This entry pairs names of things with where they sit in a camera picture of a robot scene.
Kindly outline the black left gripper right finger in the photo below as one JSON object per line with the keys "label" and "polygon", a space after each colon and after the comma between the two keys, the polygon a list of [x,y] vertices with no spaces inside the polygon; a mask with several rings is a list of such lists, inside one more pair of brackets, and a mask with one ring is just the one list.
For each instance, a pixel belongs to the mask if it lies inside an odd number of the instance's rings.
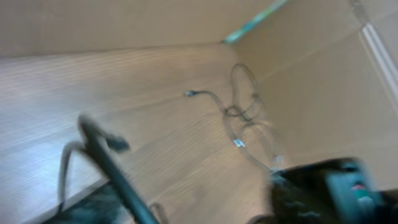
{"label": "black left gripper right finger", "polygon": [[378,190],[355,157],[276,170],[270,181],[272,214],[250,224],[397,223],[397,195]]}

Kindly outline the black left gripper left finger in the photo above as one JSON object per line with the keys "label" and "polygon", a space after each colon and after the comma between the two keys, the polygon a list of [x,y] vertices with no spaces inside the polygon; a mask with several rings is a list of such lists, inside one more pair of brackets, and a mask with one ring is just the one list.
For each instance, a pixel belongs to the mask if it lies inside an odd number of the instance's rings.
{"label": "black left gripper left finger", "polygon": [[123,224],[131,216],[108,182],[44,224]]}

